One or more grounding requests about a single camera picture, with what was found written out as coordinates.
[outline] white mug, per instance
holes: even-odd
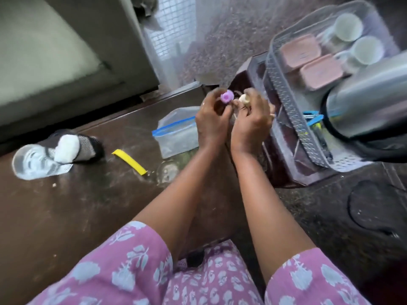
[[[362,33],[362,20],[354,14],[345,13],[335,20],[333,26],[317,35],[317,40],[330,53],[336,53],[361,37]]]
[[[342,64],[345,73],[353,75],[360,69],[379,62],[384,57],[384,46],[374,36],[359,38],[349,50],[337,53],[334,57]]]

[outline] yellow clip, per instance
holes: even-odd
[[[140,164],[138,162],[136,162],[134,159],[132,159],[130,157],[130,155],[127,154],[125,151],[117,149],[112,154],[120,157],[121,159],[123,159],[132,168],[134,168],[134,170],[137,171],[140,175],[144,175],[144,174],[147,173],[147,170],[145,170],[143,167],[141,167]]]

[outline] ziplock bag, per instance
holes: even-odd
[[[197,148],[198,130],[195,115],[200,107],[178,108],[167,114],[153,130],[153,137],[160,145],[163,159]]]

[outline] hand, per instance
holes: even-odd
[[[218,148],[225,143],[233,108],[227,105],[222,115],[215,112],[215,103],[225,92],[221,88],[209,92],[195,117],[200,148]]]
[[[241,102],[235,101],[239,113],[231,132],[230,144],[234,158],[240,154],[256,156],[270,133],[274,118],[275,106],[269,104],[259,92],[250,88],[245,90],[245,94],[250,97],[251,113]]]

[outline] wooden tabletop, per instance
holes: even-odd
[[[157,174],[164,160],[151,131],[172,110],[198,106],[204,97],[203,88],[195,86],[80,128],[101,140],[106,154],[97,163],[74,165],[67,174],[20,180],[11,169],[13,154],[0,158],[2,304],[30,301],[165,189]],[[141,177],[111,155],[115,149],[127,152],[150,176]],[[245,220],[237,176],[224,148],[205,184],[183,254],[230,237]]]

